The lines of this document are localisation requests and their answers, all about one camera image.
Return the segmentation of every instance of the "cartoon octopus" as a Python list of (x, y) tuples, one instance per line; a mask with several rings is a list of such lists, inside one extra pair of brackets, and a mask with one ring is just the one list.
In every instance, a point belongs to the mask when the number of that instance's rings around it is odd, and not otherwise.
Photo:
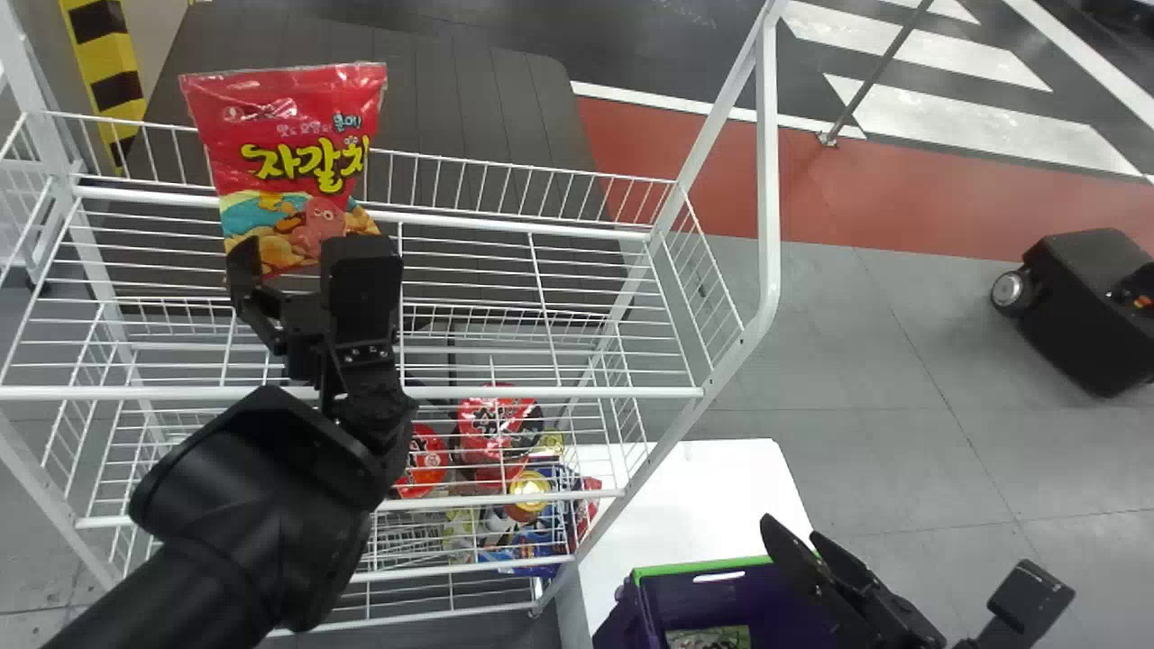
[(332, 201), (312, 197), (305, 203), (305, 221), (292, 231), (293, 244), (313, 259), (321, 259), (321, 241), (345, 233), (345, 212)]

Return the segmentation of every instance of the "grey tile floor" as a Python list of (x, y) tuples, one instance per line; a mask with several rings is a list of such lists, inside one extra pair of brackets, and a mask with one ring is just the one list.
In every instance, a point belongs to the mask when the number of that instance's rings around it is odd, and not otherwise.
[[(751, 313), (756, 243), (711, 244)], [(690, 437), (775, 439), (814, 525), (951, 640), (980, 631), (1031, 558), (1078, 590), (1042, 647), (1148, 646), (1154, 390), (1099, 402), (1052, 370), (986, 301), (1009, 263), (809, 244), (786, 244), (782, 263), (773, 328)], [(0, 290), (0, 331), (20, 291)], [(645, 404), (651, 439), (676, 413), (661, 405)], [(3, 471), (0, 520), (0, 637), (37, 647), (96, 591)], [(556, 633), (552, 613), (510, 614), (269, 646), (549, 647)]]

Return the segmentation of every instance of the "red floor stripe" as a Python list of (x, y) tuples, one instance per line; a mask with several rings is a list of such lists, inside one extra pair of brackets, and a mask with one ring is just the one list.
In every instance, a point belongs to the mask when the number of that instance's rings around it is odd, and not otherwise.
[[(700, 115), (578, 98), (598, 170), (674, 178)], [(824, 149), (781, 129), (790, 241), (1016, 260), (1039, 238), (1112, 226), (1154, 252), (1154, 186), (878, 142)], [(706, 232), (756, 237), (755, 126), (721, 130), (690, 194)]]

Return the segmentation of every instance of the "wire mesh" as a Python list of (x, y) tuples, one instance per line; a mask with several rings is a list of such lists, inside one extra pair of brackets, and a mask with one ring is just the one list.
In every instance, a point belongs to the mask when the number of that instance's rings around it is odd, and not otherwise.
[[(99, 142), (100, 125), (136, 129), (120, 173), (93, 155), (95, 169), (74, 171), (78, 181), (213, 194), (193, 128), (50, 117), (84, 135), (81, 148)], [(28, 119), (0, 156), (0, 193), (18, 217), (10, 225), (0, 219), (0, 245), (15, 233), (12, 245), (37, 273), (0, 367), (0, 393), (40, 387), (58, 398), (37, 446), (42, 467), (81, 514), (77, 527), (127, 574), (157, 547), (127, 519), (133, 490), (167, 450), (230, 405), (181, 401), (182, 388), (293, 383), (231, 307), (215, 209), (58, 204), (37, 166)], [(331, 624), (526, 607), (540, 570), (572, 560), (593, 524), (580, 520), (591, 517), (587, 503), (623, 494), (647, 460), (652, 445), (636, 396), (699, 388), (741, 333), (688, 196), (672, 230), (649, 240), (674, 192), (681, 189), (668, 180), (372, 150), (355, 197), (392, 215), (379, 225), (405, 260), (396, 345), (403, 386), (451, 395), (424, 402), (415, 417), (447, 453), (439, 461), (444, 473), (425, 485), (424, 498), (389, 499), (374, 514), (367, 551)], [(419, 215), (502, 225), (406, 221)], [(272, 283), (288, 293), (319, 289), (315, 267)], [(457, 416), (459, 401), (482, 385), (570, 391), (537, 398), (544, 431), (524, 457), (478, 462), (459, 453), (471, 433)], [(168, 391), (153, 401), (69, 397), (69, 388), (83, 387)], [(620, 391), (594, 398), (582, 388)], [(412, 448), (411, 462), (428, 453)], [(547, 495), (517, 492), (517, 471), (544, 475)], [(545, 503), (529, 524), (533, 536), (517, 536), (525, 524), (493, 527), (526, 502)]]
[[(196, 129), (107, 117), (50, 112), (73, 127), (82, 147), (99, 143), (97, 127), (136, 130), (118, 173), (107, 161), (76, 177), (104, 185), (211, 194), (211, 169)], [(652, 226), (673, 181), (539, 165), (474, 161), (373, 148), (357, 197), (367, 208), (580, 222), (593, 227)]]

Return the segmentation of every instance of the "metal shelf frame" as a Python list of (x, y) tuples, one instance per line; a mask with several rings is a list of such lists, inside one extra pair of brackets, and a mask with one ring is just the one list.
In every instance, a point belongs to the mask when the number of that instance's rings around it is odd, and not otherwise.
[[(488, 488), (450, 462), (434, 494), (381, 503), (321, 629), (540, 614), (769, 330), (781, 282), (774, 28), (784, 5), (760, 9), (675, 179), (370, 150), (375, 173), (357, 199), (405, 256), (396, 351), (405, 391), (424, 402), (418, 420), (451, 437), (458, 400), (532, 397), (564, 440), (545, 461), (600, 480), (552, 492), (550, 503), (572, 516), (575, 503), (599, 500), (600, 510), (582, 535), (575, 521), (550, 523), (563, 553), (462, 559), (442, 534), (447, 513), (539, 497), (508, 493), (503, 478)], [(0, 143), (0, 218), (18, 232), (0, 282), (23, 267), (31, 284), (0, 365), (0, 412), (32, 408), (51, 420), (33, 431), (0, 415), (0, 461), (111, 588), (156, 549), (126, 513), (152, 463), (256, 386), (306, 401), (315, 393), (283, 379), (228, 307), (218, 222), (182, 216), (218, 207), (196, 130), (57, 110), (9, 0), (0, 0), (0, 62), (22, 111)], [(751, 76), (759, 288), (743, 319), (690, 189)], [(93, 147), (102, 126), (137, 129), (119, 170)], [(309, 291), (316, 276), (278, 282)], [(638, 400), (682, 404), (655, 442)], [(492, 544), (473, 535), (466, 546)], [(509, 574), (547, 565), (555, 577)]]

